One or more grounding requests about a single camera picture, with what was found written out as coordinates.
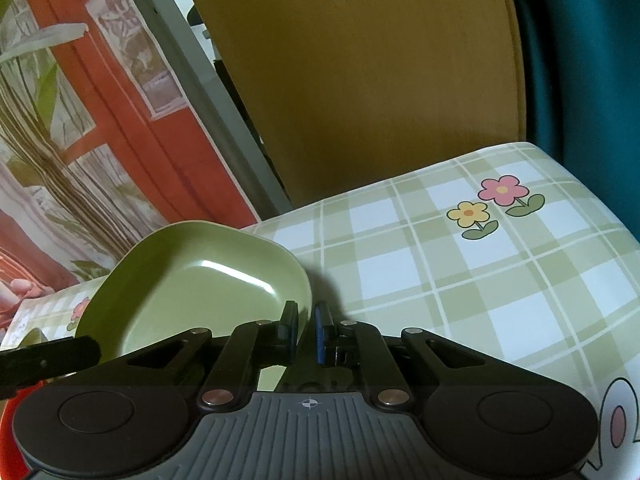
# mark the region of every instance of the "pink flower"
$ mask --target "pink flower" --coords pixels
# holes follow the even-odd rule
[[[84,310],[86,309],[88,304],[89,304],[89,298],[84,298],[84,300],[78,303],[74,307],[74,311],[71,313],[71,321],[75,319],[79,319],[82,316],[82,314],[84,314]]]
[[[497,205],[508,206],[517,198],[527,196],[529,189],[519,186],[520,181],[513,175],[505,175],[499,180],[486,178],[481,182],[484,189],[478,193],[480,200],[494,200]]]

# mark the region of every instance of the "floral curtain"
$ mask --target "floral curtain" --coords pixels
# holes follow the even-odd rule
[[[132,0],[0,0],[0,337],[182,219],[257,220]]]

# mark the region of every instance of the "cartoon flower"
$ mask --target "cartoon flower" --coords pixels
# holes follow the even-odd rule
[[[476,222],[486,222],[489,219],[489,213],[486,211],[486,204],[477,202],[460,202],[457,209],[447,212],[450,220],[457,220],[458,225],[463,229],[471,227]]]
[[[90,298],[84,298],[84,300],[74,307],[74,310],[71,313],[71,322],[66,326],[67,330],[71,331],[78,326],[78,322],[80,321],[82,314],[84,314],[84,310],[87,308],[87,305],[89,305],[89,300]]]
[[[486,178],[480,184],[484,189],[478,193],[478,198],[487,201],[494,200],[497,205],[501,206],[511,205],[519,198],[529,194],[529,189],[519,186],[519,179],[513,175],[502,176],[499,180]],[[522,200],[518,200],[518,202],[525,205]]]

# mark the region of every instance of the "green bowl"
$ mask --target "green bowl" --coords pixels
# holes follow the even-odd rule
[[[164,227],[113,269],[82,315],[76,336],[100,343],[107,361],[194,327],[229,335],[244,322],[280,319],[286,301],[300,310],[311,288],[295,256],[280,245],[205,221]],[[281,370],[264,370],[273,389]]]

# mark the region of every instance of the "yellow flower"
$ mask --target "yellow flower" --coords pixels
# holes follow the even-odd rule
[[[447,217],[451,220],[457,220],[458,225],[463,229],[471,227],[475,222],[486,222],[489,219],[489,213],[485,211],[486,204],[477,202],[460,202],[457,209],[447,212]]]

